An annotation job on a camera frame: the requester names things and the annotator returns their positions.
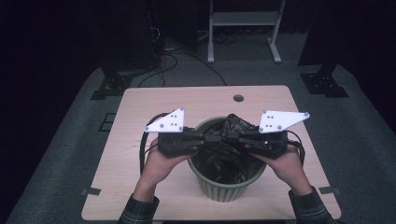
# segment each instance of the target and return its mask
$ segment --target flannel shirt sleeve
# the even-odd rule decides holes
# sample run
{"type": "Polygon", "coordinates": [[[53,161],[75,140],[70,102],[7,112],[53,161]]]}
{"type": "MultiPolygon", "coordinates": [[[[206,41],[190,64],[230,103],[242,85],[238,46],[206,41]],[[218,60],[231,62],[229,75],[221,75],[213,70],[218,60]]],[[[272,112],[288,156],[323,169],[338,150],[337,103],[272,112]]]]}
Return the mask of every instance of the flannel shirt sleeve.
{"type": "Polygon", "coordinates": [[[327,211],[315,188],[310,194],[297,196],[289,191],[291,205],[298,224],[337,224],[327,211]]]}
{"type": "Polygon", "coordinates": [[[152,203],[143,203],[131,197],[125,205],[118,224],[151,224],[160,200],[154,197],[152,203]]]}

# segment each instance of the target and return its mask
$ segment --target gray carpet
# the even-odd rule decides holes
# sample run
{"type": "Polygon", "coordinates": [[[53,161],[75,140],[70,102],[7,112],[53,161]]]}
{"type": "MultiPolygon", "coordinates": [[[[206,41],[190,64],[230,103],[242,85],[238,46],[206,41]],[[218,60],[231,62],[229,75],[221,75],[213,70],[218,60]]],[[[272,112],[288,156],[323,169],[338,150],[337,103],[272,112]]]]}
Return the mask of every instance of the gray carpet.
{"type": "MultiPolygon", "coordinates": [[[[286,85],[300,111],[311,118],[305,126],[336,196],[347,224],[391,224],[396,220],[396,136],[361,91],[356,79],[338,66],[333,73],[348,98],[310,95],[299,74],[316,72],[318,66],[297,66],[306,35],[280,34],[276,41],[282,64],[274,64],[266,35],[244,35],[230,45],[215,45],[211,65],[227,85],[286,85]]],[[[175,41],[168,48],[177,47],[175,41]]],[[[221,78],[201,61],[206,45],[171,53],[177,65],[163,73],[152,71],[134,78],[132,87],[222,86],[221,78]]],[[[163,56],[161,69],[175,64],[163,56]]],[[[85,197],[101,158],[107,132],[98,132],[106,113],[117,112],[120,96],[91,101],[104,79],[100,68],[93,71],[76,96],[58,132],[35,170],[29,185],[7,223],[89,223],[81,218],[85,197]]],[[[115,223],[95,221],[91,223],[115,223]]]]}

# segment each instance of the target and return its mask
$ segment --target white metal bracket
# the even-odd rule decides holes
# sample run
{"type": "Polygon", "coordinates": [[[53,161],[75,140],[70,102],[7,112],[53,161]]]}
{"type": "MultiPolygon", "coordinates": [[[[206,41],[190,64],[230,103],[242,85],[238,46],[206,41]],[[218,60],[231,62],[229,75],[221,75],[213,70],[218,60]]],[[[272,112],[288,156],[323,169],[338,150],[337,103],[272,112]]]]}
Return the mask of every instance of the white metal bracket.
{"type": "Polygon", "coordinates": [[[181,107],[167,116],[146,126],[145,133],[181,133],[184,126],[184,108],[181,107]]]}
{"type": "Polygon", "coordinates": [[[264,110],[262,111],[262,120],[260,122],[260,133],[278,133],[286,130],[290,126],[309,119],[309,114],[264,110]]]}

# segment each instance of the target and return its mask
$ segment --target person's right hand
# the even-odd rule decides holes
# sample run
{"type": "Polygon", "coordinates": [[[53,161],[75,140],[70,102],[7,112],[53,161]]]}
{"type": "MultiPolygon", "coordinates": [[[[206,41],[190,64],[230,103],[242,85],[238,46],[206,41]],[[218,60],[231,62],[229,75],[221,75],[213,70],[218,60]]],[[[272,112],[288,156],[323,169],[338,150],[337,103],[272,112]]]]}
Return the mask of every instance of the person's right hand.
{"type": "Polygon", "coordinates": [[[296,147],[288,146],[287,151],[276,160],[257,154],[252,155],[267,163],[274,170],[276,176],[290,186],[295,195],[306,195],[313,191],[306,178],[296,147]]]}

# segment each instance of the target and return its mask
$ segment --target wooden table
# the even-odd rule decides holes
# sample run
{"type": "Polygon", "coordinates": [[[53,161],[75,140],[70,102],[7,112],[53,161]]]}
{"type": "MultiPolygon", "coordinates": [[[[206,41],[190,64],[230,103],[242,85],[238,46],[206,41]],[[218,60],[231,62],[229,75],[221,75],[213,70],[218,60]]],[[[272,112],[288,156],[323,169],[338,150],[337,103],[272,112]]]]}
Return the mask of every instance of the wooden table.
{"type": "MultiPolygon", "coordinates": [[[[180,107],[185,109],[184,125],[188,127],[231,113],[259,125],[264,109],[305,112],[297,109],[285,86],[129,89],[124,93],[92,181],[92,188],[100,189],[100,194],[88,195],[82,210],[84,219],[114,220],[120,217],[139,178],[138,152],[144,127],[154,116],[180,107]],[[233,99],[236,94],[243,95],[244,101],[236,102],[233,99]]],[[[329,187],[304,124],[300,122],[289,130],[296,132],[303,141],[306,150],[304,169],[311,184],[316,188],[329,187]]],[[[156,136],[156,133],[148,136],[148,145],[156,136]]],[[[157,187],[156,196],[161,202],[154,219],[295,219],[288,191],[289,187],[275,176],[272,169],[266,168],[239,199],[218,203],[201,192],[197,177],[183,161],[157,187]]],[[[320,194],[320,198],[334,218],[341,216],[332,193],[320,194]]]]}

